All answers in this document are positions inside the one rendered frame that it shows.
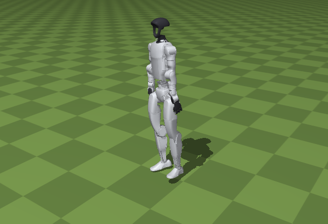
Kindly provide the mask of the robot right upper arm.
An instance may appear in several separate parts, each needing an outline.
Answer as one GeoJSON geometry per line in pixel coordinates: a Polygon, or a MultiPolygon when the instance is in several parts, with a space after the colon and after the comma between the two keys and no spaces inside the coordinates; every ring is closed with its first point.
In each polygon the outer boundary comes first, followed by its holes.
{"type": "Polygon", "coordinates": [[[150,47],[151,47],[151,43],[148,44],[148,50],[149,50],[149,61],[150,61],[150,64],[147,65],[146,67],[146,70],[150,73],[153,73],[152,72],[152,65],[151,65],[151,57],[150,57],[150,47]]]}

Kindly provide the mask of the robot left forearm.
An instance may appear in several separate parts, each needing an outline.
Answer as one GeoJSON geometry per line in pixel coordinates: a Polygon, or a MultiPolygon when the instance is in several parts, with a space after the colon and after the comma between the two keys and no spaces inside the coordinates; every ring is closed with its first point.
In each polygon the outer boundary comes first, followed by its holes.
{"type": "Polygon", "coordinates": [[[173,101],[176,102],[179,100],[176,91],[177,78],[174,72],[170,73],[170,80],[168,81],[169,86],[169,95],[172,97],[173,101]]]}

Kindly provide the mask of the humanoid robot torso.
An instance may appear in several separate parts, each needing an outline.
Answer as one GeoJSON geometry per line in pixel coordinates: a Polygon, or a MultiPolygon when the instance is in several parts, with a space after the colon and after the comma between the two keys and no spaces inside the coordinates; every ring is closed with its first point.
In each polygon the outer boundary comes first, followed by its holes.
{"type": "Polygon", "coordinates": [[[156,96],[159,101],[164,103],[164,101],[167,99],[167,94],[169,94],[169,86],[165,78],[165,72],[169,69],[167,66],[167,57],[164,53],[164,45],[172,45],[172,43],[165,42],[167,40],[160,41],[162,43],[156,43],[157,41],[151,43],[150,57],[153,77],[159,80],[157,81],[158,87],[155,90],[156,96]]]}

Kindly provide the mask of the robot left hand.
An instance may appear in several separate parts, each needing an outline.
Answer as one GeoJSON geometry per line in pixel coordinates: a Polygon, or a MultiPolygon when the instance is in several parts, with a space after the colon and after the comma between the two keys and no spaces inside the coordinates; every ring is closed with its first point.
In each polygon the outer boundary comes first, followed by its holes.
{"type": "Polygon", "coordinates": [[[172,102],[172,104],[174,104],[173,110],[176,114],[178,114],[180,111],[182,111],[182,107],[181,107],[181,104],[179,103],[179,100],[174,103],[174,101],[171,97],[171,102],[172,102]]]}

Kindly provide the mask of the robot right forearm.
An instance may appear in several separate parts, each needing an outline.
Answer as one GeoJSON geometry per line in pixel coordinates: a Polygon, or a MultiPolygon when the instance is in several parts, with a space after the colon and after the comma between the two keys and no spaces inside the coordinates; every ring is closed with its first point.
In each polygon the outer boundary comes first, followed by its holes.
{"type": "Polygon", "coordinates": [[[153,73],[147,71],[148,74],[148,89],[151,88],[152,92],[155,91],[155,78],[153,77],[153,73]]]}

